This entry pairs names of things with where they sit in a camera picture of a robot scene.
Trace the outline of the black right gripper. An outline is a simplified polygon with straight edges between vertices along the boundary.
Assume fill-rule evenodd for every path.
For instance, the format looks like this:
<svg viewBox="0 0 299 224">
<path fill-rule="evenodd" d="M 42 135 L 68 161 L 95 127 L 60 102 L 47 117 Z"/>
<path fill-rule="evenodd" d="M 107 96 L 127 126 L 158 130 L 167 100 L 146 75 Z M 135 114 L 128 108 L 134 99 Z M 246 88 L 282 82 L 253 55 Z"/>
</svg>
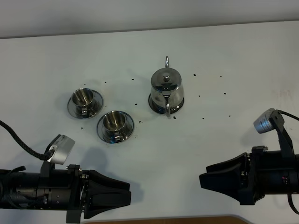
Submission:
<svg viewBox="0 0 299 224">
<path fill-rule="evenodd" d="M 217 173 L 237 166 L 246 170 L 247 153 L 206 167 L 199 176 L 203 189 L 225 194 L 240 205 L 255 205 L 265 195 L 287 195 L 290 192 L 290 160 L 283 158 L 280 151 L 268 151 L 266 146 L 253 147 L 249 154 L 247 186 L 237 173 Z"/>
</svg>

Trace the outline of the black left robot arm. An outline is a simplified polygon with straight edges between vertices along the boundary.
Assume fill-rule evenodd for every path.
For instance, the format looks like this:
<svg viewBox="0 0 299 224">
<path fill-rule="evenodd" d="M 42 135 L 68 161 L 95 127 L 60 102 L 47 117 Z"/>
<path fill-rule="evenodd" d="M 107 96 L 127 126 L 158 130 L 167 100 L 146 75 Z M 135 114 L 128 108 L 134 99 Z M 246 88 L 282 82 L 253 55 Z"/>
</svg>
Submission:
<svg viewBox="0 0 299 224">
<path fill-rule="evenodd" d="M 95 170 L 44 163 L 40 173 L 21 166 L 0 171 L 0 207 L 17 210 L 65 210 L 66 223 L 79 224 L 102 212 L 129 206 L 130 184 Z"/>
</svg>

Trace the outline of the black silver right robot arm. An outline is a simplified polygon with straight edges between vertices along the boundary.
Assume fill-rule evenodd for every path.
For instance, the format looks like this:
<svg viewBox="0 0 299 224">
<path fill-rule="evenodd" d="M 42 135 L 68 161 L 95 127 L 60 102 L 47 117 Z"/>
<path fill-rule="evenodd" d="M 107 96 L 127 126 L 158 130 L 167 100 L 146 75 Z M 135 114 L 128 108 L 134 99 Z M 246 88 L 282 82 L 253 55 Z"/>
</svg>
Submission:
<svg viewBox="0 0 299 224">
<path fill-rule="evenodd" d="M 284 158 L 280 151 L 253 147 L 231 160 L 210 165 L 199 176 L 203 189 L 225 194 L 240 205 L 255 205 L 265 195 L 299 191 L 299 157 Z"/>
</svg>

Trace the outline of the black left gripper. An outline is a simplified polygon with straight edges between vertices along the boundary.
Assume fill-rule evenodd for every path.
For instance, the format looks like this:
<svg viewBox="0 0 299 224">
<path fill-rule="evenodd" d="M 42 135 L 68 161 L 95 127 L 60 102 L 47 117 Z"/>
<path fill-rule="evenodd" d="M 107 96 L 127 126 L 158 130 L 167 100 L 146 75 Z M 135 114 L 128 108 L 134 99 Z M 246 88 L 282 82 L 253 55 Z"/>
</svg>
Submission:
<svg viewBox="0 0 299 224">
<path fill-rule="evenodd" d="M 65 210 L 67 223 L 79 223 L 84 207 L 81 199 L 85 182 L 89 180 L 88 191 L 100 187 L 125 191 L 105 192 L 88 196 L 84 219 L 100 213 L 131 204 L 130 184 L 98 173 L 82 170 L 79 165 L 69 165 L 67 169 L 55 169 L 54 164 L 43 164 L 37 187 L 37 197 L 42 198 L 37 208 L 42 210 Z"/>
</svg>

